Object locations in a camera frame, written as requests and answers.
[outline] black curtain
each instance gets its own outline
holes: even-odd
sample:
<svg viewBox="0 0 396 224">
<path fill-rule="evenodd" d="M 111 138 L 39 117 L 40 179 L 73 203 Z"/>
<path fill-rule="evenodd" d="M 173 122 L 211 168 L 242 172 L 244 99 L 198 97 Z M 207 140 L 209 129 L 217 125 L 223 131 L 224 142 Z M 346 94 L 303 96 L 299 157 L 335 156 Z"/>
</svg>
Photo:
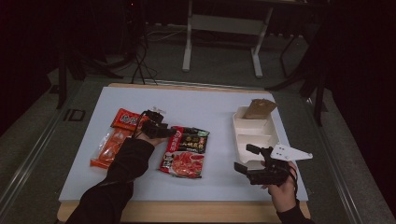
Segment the black curtain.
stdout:
<svg viewBox="0 0 396 224">
<path fill-rule="evenodd" d="M 0 135 L 50 88 L 46 74 L 57 66 L 50 27 L 59 5 L 46 0 L 1 2 Z"/>
<path fill-rule="evenodd" d="M 319 50 L 310 51 L 305 62 L 309 67 L 326 60 L 327 86 L 394 216 L 396 191 L 389 183 L 396 158 L 395 6 L 335 2 L 315 39 Z"/>
</svg>

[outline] gray floor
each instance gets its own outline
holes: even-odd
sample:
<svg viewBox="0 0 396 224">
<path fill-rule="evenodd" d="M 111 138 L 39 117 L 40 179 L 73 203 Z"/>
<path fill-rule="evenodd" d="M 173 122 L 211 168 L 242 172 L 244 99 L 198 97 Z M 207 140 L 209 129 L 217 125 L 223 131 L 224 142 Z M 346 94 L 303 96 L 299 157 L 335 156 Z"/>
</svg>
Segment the gray floor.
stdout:
<svg viewBox="0 0 396 224">
<path fill-rule="evenodd" d="M 185 84 L 258 89 L 284 80 L 278 61 L 288 40 L 267 37 L 260 53 L 264 77 L 254 77 L 249 48 L 254 36 L 194 33 L 191 70 L 181 71 L 185 47 L 183 27 L 149 27 L 143 69 L 145 81 L 160 85 Z M 290 72 L 307 45 L 297 39 L 285 62 Z M 81 81 L 68 78 L 68 101 L 56 110 L 57 95 L 44 94 L 0 139 L 0 223 L 54 223 L 58 197 L 102 87 L 129 83 L 136 64 L 116 69 L 124 79 L 95 74 Z M 57 70 L 49 74 L 57 83 Z M 312 218 L 317 223 L 396 223 L 361 157 L 342 116 L 325 92 L 323 127 L 312 119 L 312 105 L 299 96 L 301 83 L 273 92 L 290 144 L 314 153 L 312 161 L 299 162 L 305 176 Z M 81 122 L 65 118 L 67 109 L 85 110 Z"/>
</svg>

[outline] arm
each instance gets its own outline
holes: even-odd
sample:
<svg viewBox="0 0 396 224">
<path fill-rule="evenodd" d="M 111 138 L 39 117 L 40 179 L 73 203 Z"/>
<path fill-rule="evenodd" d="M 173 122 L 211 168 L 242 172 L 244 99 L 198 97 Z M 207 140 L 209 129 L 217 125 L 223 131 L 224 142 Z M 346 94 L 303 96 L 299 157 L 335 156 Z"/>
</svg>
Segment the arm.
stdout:
<svg viewBox="0 0 396 224">
<path fill-rule="evenodd" d="M 297 167 L 290 161 L 289 166 L 291 173 L 296 176 L 295 172 Z M 279 219 L 283 224 L 313 224 L 314 221 L 305 218 L 300 206 L 299 201 L 296 199 L 294 193 L 294 181 L 289 176 L 284 184 L 281 186 L 269 185 L 263 186 L 268 188 L 268 192 L 271 194 L 274 207 Z"/>
<path fill-rule="evenodd" d="M 154 146 L 164 141 L 144 134 L 136 138 L 125 139 L 106 178 L 82 195 L 67 224 L 120 223 L 122 210 L 134 194 L 134 180 L 149 168 Z"/>
</svg>

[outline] red food package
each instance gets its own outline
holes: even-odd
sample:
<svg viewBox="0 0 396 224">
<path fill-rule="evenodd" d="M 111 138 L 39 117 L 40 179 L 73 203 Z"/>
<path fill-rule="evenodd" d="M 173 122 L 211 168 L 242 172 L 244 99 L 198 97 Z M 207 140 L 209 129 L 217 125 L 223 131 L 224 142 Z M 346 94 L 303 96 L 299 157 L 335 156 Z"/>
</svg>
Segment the red food package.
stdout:
<svg viewBox="0 0 396 224">
<path fill-rule="evenodd" d="M 143 121 L 147 120 L 148 117 L 143 116 L 141 120 L 139 120 L 139 117 L 140 114 L 120 108 L 110 127 L 134 131 L 136 123 L 139 122 L 138 129 L 140 129 L 142 128 Z"/>
<path fill-rule="evenodd" d="M 125 138 L 131 135 L 132 131 L 130 130 L 122 128 L 113 129 L 113 132 L 110 134 L 110 136 L 101 147 L 99 155 L 91 158 L 91 165 L 107 169 L 108 166 L 110 166 L 111 162 L 114 161 L 114 158 L 119 152 Z"/>
<path fill-rule="evenodd" d="M 140 114 L 123 108 L 119 109 L 110 125 L 110 131 L 105 136 L 102 144 L 100 144 L 98 151 L 91 158 L 90 165 L 107 169 L 111 162 L 114 161 L 125 138 L 134 133 L 136 123 L 139 122 L 138 129 L 140 129 L 143 122 L 148 119 L 147 116 L 143 116 L 139 120 L 139 117 Z"/>
<path fill-rule="evenodd" d="M 160 164 L 160 171 L 169 175 L 201 178 L 209 132 L 180 126 L 169 138 L 168 146 Z"/>
</svg>

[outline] metal stand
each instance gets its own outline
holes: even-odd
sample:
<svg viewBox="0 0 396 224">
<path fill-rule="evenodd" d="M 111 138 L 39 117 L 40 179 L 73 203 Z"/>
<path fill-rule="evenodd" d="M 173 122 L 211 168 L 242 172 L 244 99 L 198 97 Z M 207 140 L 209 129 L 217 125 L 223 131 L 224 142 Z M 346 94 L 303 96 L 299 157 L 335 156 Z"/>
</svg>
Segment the metal stand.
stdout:
<svg viewBox="0 0 396 224">
<path fill-rule="evenodd" d="M 256 46 L 251 50 L 254 71 L 257 78 L 262 77 L 262 67 L 260 65 L 259 51 L 262 41 L 265 37 L 269 20 L 273 8 L 270 7 L 266 13 L 264 21 L 245 20 L 236 18 L 225 18 L 216 16 L 197 15 L 192 13 L 192 0 L 189 1 L 189 16 L 187 19 L 187 43 L 184 51 L 184 60 L 182 70 L 190 71 L 191 63 L 191 32 L 192 29 L 207 30 L 216 32 L 226 32 L 243 35 L 257 35 L 258 41 Z"/>
</svg>

